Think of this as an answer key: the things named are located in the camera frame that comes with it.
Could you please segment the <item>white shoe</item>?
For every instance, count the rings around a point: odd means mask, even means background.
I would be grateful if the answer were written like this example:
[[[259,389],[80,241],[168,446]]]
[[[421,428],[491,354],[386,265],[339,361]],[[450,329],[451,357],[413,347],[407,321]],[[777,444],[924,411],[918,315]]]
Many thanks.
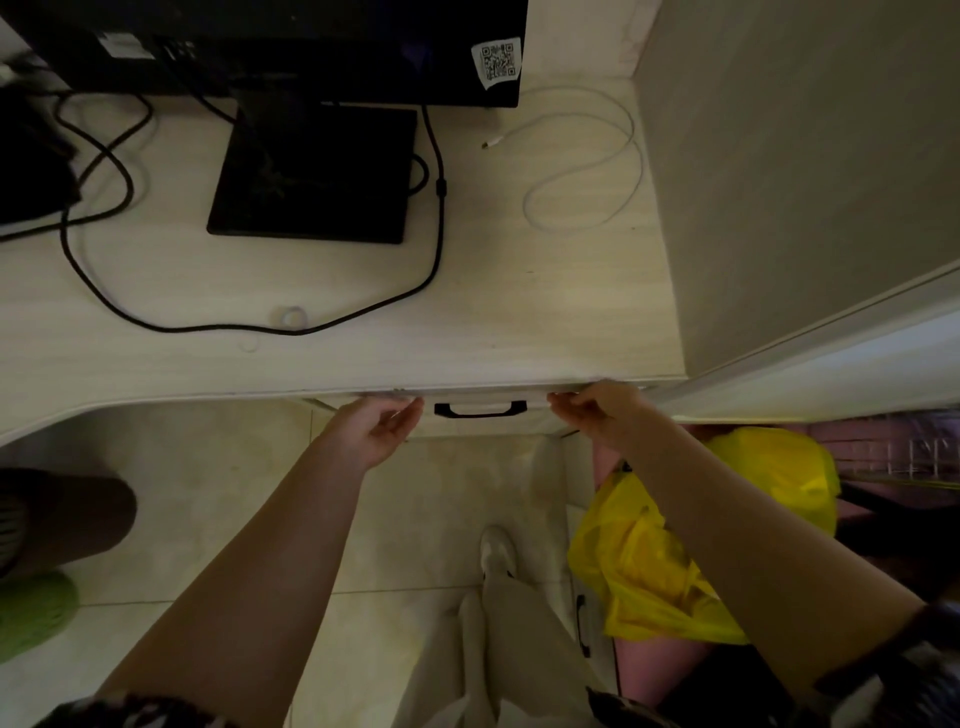
[[[493,577],[520,576],[519,554],[510,534],[501,526],[490,525],[481,535],[479,564],[484,580]]]

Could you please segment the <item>person's left hand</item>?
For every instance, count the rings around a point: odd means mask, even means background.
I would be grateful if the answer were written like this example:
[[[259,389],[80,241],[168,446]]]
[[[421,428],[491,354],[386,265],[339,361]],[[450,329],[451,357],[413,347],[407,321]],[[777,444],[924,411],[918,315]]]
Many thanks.
[[[364,395],[341,407],[315,443],[331,458],[367,472],[386,461],[402,445],[392,442],[390,418],[412,401],[423,400],[420,396]]]

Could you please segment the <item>white drawer cabinet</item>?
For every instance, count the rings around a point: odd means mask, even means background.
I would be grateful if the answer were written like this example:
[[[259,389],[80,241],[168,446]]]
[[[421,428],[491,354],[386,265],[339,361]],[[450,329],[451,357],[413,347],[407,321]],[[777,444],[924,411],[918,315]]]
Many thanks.
[[[586,557],[583,529],[594,502],[597,480],[594,472],[594,445],[581,433],[560,438],[566,488],[565,509],[568,532],[567,565],[573,606],[575,639],[582,656],[609,693],[618,695],[619,674],[616,644],[606,634],[604,601],[593,587]]]

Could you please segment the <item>white drawer with black handle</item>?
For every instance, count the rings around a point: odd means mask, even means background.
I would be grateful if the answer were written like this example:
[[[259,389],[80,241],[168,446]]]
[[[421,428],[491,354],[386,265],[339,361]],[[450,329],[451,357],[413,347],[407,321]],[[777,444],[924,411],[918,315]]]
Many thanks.
[[[547,383],[531,386],[483,386],[446,389],[367,389],[290,395],[287,401],[316,414],[315,428],[333,414],[364,396],[385,396],[424,401],[423,414],[413,438],[548,435],[570,431],[549,408],[550,393],[572,393],[581,383]]]

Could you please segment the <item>person's left forearm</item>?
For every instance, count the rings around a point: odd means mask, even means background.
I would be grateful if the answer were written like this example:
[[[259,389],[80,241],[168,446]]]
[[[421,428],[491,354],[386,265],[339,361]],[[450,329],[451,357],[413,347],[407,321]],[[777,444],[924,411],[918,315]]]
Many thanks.
[[[281,728],[377,461],[364,444],[311,443],[98,697],[179,698],[240,728]]]

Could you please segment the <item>yellow plastic bag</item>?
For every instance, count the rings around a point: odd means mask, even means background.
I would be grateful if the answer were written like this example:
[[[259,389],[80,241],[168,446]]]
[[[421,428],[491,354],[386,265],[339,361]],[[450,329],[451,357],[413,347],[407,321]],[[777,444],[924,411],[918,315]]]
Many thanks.
[[[787,443],[770,427],[739,427],[704,446],[758,490],[811,522],[829,502],[820,466],[799,454],[786,465]],[[618,465],[595,492],[582,529],[586,561],[582,577],[604,601],[606,635],[629,641],[670,637],[746,646],[750,639],[703,576],[642,481]]]

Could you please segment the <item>person's right hand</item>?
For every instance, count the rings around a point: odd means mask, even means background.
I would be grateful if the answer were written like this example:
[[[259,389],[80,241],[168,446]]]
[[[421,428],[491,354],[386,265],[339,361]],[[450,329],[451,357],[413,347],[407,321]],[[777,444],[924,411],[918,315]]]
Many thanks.
[[[666,421],[664,415],[632,385],[602,380],[576,393],[594,402],[594,427],[575,429],[594,443],[620,455],[629,455],[646,438],[654,435]]]

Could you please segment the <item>pink bin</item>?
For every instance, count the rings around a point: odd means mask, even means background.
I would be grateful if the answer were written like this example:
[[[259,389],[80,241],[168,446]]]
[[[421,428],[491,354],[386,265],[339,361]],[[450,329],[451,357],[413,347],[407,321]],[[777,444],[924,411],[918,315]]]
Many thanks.
[[[836,499],[839,495],[839,480],[833,464],[833,456],[810,437],[805,427],[770,426],[777,438],[787,444],[790,457],[786,465],[799,461],[800,453],[812,461],[817,453],[824,460],[819,467],[824,486],[822,491],[831,494],[830,501],[824,495],[823,502],[814,511],[811,523],[833,537],[837,528]],[[640,641],[617,637],[614,640],[617,667],[620,671],[619,690],[623,696],[651,707],[660,704],[690,673],[714,650],[716,644],[676,637],[649,637]]]

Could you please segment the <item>person's right forearm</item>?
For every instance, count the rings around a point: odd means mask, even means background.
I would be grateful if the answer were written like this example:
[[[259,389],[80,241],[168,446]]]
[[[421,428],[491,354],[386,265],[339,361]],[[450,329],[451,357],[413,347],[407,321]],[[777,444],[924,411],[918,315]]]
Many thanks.
[[[788,692],[897,636],[926,603],[792,513],[657,412],[617,419],[615,448]]]

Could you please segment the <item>white label sticker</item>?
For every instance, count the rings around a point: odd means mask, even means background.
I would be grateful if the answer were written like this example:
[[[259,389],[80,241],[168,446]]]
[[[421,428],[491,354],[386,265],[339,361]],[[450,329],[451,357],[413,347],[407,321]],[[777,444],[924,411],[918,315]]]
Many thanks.
[[[114,60],[155,62],[157,57],[132,33],[106,31],[96,35],[103,50]]]

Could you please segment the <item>black bag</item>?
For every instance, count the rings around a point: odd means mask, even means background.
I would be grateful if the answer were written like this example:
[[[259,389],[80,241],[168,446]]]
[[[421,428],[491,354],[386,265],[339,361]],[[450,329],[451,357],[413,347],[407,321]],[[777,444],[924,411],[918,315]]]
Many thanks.
[[[76,147],[21,89],[0,87],[0,226],[78,203],[76,155]]]

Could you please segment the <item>black computer monitor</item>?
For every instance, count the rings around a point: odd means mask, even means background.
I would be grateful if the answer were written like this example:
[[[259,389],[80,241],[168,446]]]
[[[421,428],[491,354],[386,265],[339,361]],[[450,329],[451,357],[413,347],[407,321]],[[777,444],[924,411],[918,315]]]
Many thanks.
[[[75,91],[479,108],[516,107],[522,74],[484,90],[471,48],[521,37],[523,56],[528,12],[529,0],[0,0],[0,20]],[[156,61],[111,58],[105,32],[135,35]]]

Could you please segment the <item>beige trousers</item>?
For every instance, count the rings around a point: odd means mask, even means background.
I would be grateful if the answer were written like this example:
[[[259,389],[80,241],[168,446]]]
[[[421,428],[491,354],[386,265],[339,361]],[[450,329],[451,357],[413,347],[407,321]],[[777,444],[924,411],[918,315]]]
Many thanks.
[[[497,567],[438,619],[390,728],[602,728],[603,690],[546,599]]]

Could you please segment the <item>black monitor stand base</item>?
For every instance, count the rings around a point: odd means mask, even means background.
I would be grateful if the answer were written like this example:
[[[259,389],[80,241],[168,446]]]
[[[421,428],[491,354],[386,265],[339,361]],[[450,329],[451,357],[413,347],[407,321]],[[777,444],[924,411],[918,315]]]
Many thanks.
[[[239,91],[206,229],[400,245],[418,115],[323,103],[293,91]]]

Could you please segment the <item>clear plastic rack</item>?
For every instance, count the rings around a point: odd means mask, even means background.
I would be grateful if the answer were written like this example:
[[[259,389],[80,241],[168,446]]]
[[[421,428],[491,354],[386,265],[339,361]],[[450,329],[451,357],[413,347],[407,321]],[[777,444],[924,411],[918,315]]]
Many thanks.
[[[817,422],[842,480],[960,492],[960,407]]]

